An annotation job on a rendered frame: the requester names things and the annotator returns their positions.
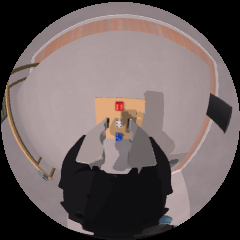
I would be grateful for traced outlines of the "red die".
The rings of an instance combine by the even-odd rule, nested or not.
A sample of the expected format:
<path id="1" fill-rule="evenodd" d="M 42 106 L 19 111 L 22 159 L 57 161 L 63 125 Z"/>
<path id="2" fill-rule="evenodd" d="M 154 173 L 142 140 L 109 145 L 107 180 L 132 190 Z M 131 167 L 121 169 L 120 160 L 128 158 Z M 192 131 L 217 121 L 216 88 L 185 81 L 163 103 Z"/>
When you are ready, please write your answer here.
<path id="1" fill-rule="evenodd" d="M 123 111 L 123 101 L 116 101 L 115 110 L 116 111 Z"/>

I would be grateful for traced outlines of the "orange mat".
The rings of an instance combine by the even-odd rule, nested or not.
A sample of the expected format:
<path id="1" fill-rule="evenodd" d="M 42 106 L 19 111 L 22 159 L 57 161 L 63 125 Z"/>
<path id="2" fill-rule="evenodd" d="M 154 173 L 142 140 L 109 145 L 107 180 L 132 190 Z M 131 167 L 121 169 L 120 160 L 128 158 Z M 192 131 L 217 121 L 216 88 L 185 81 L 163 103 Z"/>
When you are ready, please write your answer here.
<path id="1" fill-rule="evenodd" d="M 116 101 L 123 101 L 123 111 L 115 110 Z M 127 128 L 127 120 L 131 118 L 140 127 L 142 125 L 146 100 L 132 98 L 95 98 L 96 121 L 99 124 L 105 118 L 110 118 L 109 128 L 106 130 L 106 138 L 116 139 L 116 133 L 122 133 L 122 139 L 129 139 L 130 130 Z M 115 121 L 123 119 L 123 127 L 116 128 Z"/>

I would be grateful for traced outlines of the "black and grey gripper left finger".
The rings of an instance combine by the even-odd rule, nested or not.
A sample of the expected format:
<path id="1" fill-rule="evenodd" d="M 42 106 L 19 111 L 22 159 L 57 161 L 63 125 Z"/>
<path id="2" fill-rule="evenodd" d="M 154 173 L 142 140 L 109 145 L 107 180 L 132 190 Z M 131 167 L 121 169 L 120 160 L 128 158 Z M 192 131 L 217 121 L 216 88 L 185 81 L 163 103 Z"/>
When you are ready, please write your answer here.
<path id="1" fill-rule="evenodd" d="M 83 135 L 66 154 L 62 168 L 61 179 L 58 187 L 63 189 L 67 179 L 75 173 L 92 171 L 93 166 L 105 163 L 103 141 L 106 139 L 106 130 L 109 128 L 107 117 L 87 134 Z"/>

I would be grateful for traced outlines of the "blue die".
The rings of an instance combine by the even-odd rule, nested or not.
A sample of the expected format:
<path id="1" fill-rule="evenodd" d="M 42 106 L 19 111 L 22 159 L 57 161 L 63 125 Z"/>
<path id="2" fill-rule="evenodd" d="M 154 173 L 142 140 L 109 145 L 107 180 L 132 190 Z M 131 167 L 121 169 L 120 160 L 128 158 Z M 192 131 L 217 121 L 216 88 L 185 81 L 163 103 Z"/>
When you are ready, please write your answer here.
<path id="1" fill-rule="evenodd" d="M 122 141 L 122 133 L 116 133 L 116 141 Z"/>

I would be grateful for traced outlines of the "white die with black pips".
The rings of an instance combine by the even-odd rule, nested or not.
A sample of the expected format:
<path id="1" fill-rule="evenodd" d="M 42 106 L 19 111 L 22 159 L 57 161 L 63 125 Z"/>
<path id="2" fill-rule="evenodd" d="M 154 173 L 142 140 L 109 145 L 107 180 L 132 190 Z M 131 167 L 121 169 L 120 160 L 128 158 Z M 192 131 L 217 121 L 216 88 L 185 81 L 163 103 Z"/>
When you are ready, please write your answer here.
<path id="1" fill-rule="evenodd" d="M 123 119 L 117 119 L 116 118 L 115 127 L 116 128 L 122 128 L 123 127 Z"/>

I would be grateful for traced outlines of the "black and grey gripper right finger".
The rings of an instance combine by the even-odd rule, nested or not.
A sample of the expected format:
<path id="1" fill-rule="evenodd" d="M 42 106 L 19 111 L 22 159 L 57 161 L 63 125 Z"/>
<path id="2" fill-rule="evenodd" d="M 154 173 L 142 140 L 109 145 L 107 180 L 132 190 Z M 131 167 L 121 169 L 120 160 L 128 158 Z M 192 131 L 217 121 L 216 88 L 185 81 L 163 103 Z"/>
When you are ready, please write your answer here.
<path id="1" fill-rule="evenodd" d="M 171 186 L 171 167 L 167 156 L 156 141 L 138 124 L 128 118 L 129 147 L 127 163 L 138 168 L 138 173 L 157 178 L 165 187 L 167 195 L 173 193 Z"/>

